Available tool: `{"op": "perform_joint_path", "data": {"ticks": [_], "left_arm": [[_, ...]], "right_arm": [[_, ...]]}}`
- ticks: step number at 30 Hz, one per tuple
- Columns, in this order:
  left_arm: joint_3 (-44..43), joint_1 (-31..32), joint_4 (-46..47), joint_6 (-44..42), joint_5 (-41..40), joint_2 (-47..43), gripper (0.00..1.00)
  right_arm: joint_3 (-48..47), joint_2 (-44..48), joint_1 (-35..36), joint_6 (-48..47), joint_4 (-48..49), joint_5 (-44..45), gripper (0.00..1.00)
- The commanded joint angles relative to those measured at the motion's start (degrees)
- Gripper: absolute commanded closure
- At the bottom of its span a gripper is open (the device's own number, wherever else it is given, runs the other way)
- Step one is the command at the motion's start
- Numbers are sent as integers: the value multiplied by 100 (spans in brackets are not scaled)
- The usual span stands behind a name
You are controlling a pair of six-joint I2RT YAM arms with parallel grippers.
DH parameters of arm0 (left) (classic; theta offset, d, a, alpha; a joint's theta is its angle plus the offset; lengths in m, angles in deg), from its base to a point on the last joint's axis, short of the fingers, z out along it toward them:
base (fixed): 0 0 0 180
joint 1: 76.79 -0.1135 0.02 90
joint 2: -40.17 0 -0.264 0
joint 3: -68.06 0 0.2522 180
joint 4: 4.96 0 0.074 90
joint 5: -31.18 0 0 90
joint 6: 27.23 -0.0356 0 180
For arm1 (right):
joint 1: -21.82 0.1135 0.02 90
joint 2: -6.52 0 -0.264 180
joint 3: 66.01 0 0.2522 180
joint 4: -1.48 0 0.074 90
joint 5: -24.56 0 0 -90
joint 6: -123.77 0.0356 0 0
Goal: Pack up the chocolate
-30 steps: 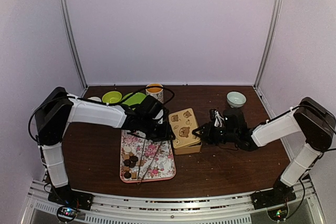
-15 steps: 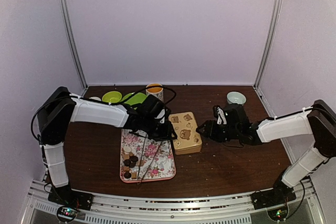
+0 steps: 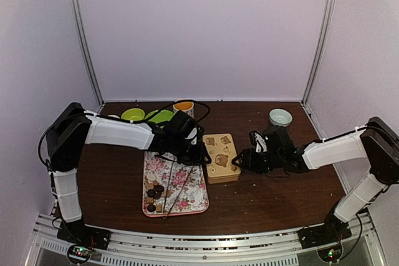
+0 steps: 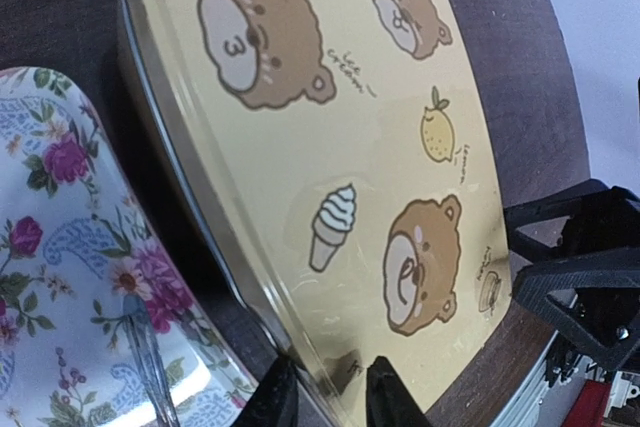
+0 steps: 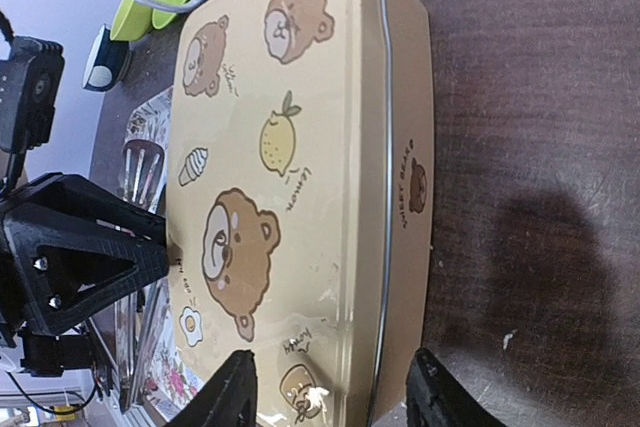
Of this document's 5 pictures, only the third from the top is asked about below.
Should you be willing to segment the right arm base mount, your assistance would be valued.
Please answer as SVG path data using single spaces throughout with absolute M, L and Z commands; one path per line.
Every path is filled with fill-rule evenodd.
M 304 227 L 297 234 L 303 249 L 337 243 L 352 236 L 351 230 L 346 227 L 336 228 L 326 224 Z

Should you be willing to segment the beige bear tin box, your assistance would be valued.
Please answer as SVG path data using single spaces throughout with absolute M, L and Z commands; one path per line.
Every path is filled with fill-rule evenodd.
M 236 166 L 233 168 L 207 167 L 206 172 L 210 184 L 235 182 L 241 175 L 241 169 Z

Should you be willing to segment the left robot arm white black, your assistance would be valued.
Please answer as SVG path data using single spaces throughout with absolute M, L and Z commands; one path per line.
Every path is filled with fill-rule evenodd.
M 47 159 L 38 150 L 57 199 L 64 231 L 75 243 L 92 240 L 94 234 L 84 223 L 79 204 L 77 168 L 83 147 L 89 144 L 125 146 L 158 154 L 169 153 L 186 166 L 211 162 L 203 141 L 204 129 L 198 120 L 178 111 L 171 120 L 154 123 L 150 117 L 128 121 L 85 110 L 72 102 L 42 134 Z

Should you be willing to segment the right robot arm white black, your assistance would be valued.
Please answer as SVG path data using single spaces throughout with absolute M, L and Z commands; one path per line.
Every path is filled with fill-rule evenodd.
M 391 185 L 398 183 L 398 135 L 379 117 L 341 135 L 294 146 L 286 128 L 271 126 L 249 134 L 252 147 L 233 158 L 232 164 L 258 174 L 276 168 L 307 173 L 321 167 L 364 158 L 369 171 L 330 210 L 322 225 L 298 232 L 304 248 L 338 242 L 351 236 L 349 221 Z

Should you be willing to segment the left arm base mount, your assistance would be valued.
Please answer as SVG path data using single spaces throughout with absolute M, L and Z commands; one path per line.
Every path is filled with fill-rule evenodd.
M 94 227 L 86 227 L 86 233 L 83 238 L 76 239 L 66 228 L 65 225 L 61 225 L 57 238 L 60 240 L 67 241 L 71 244 L 83 245 L 84 247 L 91 249 L 107 250 L 108 244 L 111 237 L 111 232 L 106 229 L 98 229 Z

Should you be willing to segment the metal tongs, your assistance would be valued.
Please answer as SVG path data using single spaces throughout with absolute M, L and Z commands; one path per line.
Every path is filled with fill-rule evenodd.
M 182 166 L 178 169 L 175 168 L 175 165 L 176 162 L 172 161 L 164 195 L 163 219 L 169 217 L 178 201 L 181 202 L 180 197 L 185 191 L 185 187 L 195 168 L 194 166 Z

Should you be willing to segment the beige bear tin lid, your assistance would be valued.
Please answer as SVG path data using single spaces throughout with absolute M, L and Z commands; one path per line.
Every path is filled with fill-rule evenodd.
M 212 163 L 206 165 L 206 170 L 207 167 L 234 167 L 231 161 L 237 156 L 237 152 L 231 134 L 221 133 L 204 135 L 203 141 L 205 143 L 207 152 L 212 159 Z

